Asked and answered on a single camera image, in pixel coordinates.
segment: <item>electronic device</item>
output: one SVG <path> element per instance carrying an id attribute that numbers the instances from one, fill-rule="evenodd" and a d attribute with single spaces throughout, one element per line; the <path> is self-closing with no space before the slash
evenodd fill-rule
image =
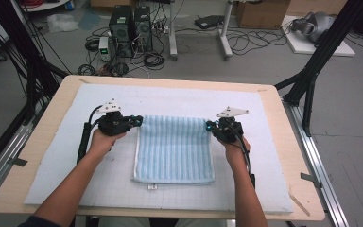
<path id="1" fill-rule="evenodd" d="M 235 116 L 248 114 L 248 110 L 241 110 L 237 108 L 228 107 L 226 110 L 217 114 L 217 117 L 220 117 L 217 121 L 207 121 L 206 122 L 206 130 L 211 132 L 214 137 L 218 140 L 231 144 L 236 141 L 239 142 L 240 148 L 244 154 L 247 171 L 249 173 L 252 185 L 255 187 L 255 174 L 251 172 L 251 164 L 250 164 L 250 151 L 246 148 L 243 141 L 243 127 L 240 122 L 235 121 Z"/>
<path id="2" fill-rule="evenodd" d="M 111 59 L 111 53 L 108 46 L 109 46 L 109 38 L 100 37 L 98 49 L 99 49 L 99 55 L 101 56 L 101 60 L 104 62 L 108 62 Z"/>
<path id="3" fill-rule="evenodd" d="M 335 18 L 325 12 L 309 12 L 305 17 L 293 20 L 291 30 L 300 31 L 309 41 L 318 44 L 334 21 Z"/>
<path id="4" fill-rule="evenodd" d="M 135 39 L 135 24 L 132 8 L 129 5 L 116 5 L 113 8 L 109 29 L 112 34 L 116 56 L 133 57 L 132 41 Z"/>
<path id="5" fill-rule="evenodd" d="M 121 107 L 112 99 L 104 105 L 96 107 L 90 114 L 88 122 L 84 123 L 84 129 L 81 136 L 81 142 L 78 147 L 79 162 L 86 154 L 88 141 L 90 139 L 91 130 L 95 125 L 108 136 L 114 136 L 126 131 L 130 131 L 133 127 L 140 127 L 143 124 L 143 117 L 141 115 L 123 116 L 120 113 Z M 105 114 L 92 123 L 93 115 Z"/>
<path id="6" fill-rule="evenodd" d="M 149 7 L 138 7 L 134 11 L 134 23 L 138 37 L 139 51 L 152 51 L 152 31 L 149 15 Z"/>
<path id="7" fill-rule="evenodd" d="M 196 26 L 201 29 L 207 29 L 213 26 L 219 26 L 223 24 L 224 16 L 207 16 L 195 20 Z"/>

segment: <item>cardboard box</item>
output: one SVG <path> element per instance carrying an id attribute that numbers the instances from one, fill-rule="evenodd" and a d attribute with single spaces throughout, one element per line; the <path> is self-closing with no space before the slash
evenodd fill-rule
<path id="1" fill-rule="evenodd" d="M 289 4 L 290 0 L 239 3 L 235 18 L 239 27 L 279 29 Z"/>
<path id="2" fill-rule="evenodd" d="M 305 16 L 310 11 L 338 15 L 346 2 L 347 0 L 291 0 L 287 15 Z"/>
<path id="3" fill-rule="evenodd" d="M 135 8 L 137 0 L 91 0 L 91 7 L 112 11 L 116 5 L 132 5 Z"/>

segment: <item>towel tag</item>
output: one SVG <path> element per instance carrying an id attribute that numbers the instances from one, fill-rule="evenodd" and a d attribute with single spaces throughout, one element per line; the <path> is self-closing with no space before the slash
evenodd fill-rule
<path id="1" fill-rule="evenodd" d="M 157 185 L 157 184 L 155 184 L 155 183 L 150 183 L 150 184 L 148 185 L 148 191 L 149 191 L 149 190 L 156 190 L 156 189 L 158 189 L 158 185 Z"/>

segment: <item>computer tower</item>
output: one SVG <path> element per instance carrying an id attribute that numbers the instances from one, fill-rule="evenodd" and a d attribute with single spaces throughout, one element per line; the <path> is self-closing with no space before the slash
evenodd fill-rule
<path id="1" fill-rule="evenodd" d="M 134 23 L 136 27 L 138 46 L 144 51 L 152 51 L 152 32 L 149 7 L 138 7 L 134 12 Z"/>
<path id="2" fill-rule="evenodd" d="M 113 39 L 116 55 L 133 57 L 132 41 L 136 38 L 132 8 L 128 5 L 117 5 L 109 21 L 109 29 Z"/>

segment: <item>forearm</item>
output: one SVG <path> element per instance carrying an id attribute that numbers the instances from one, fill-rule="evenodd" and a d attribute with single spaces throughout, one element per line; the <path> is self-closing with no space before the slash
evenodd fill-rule
<path id="1" fill-rule="evenodd" d="M 98 157 L 87 153 L 57 189 L 41 204 L 34 216 L 50 220 L 60 226 L 69 226 L 99 162 Z"/>

